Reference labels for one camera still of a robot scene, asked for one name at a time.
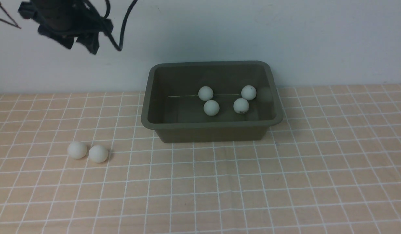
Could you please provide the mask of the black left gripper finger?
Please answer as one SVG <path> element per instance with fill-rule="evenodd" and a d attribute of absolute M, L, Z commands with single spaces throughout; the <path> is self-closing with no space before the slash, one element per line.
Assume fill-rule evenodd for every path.
<path fill-rule="evenodd" d="M 91 54 L 96 55 L 99 49 L 98 32 L 85 33 L 77 37 L 77 42 L 82 44 Z"/>
<path fill-rule="evenodd" d="M 51 39 L 58 42 L 60 45 L 62 45 L 66 49 L 71 49 L 75 42 L 74 36 L 52 34 Z"/>

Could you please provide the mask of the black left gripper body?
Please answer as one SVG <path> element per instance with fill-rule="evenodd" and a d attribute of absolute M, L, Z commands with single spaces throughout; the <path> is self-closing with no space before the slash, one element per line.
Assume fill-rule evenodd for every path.
<path fill-rule="evenodd" d="M 29 0 L 18 8 L 24 19 L 38 23 L 41 35 L 89 38 L 111 33 L 113 24 L 101 16 L 89 0 Z"/>

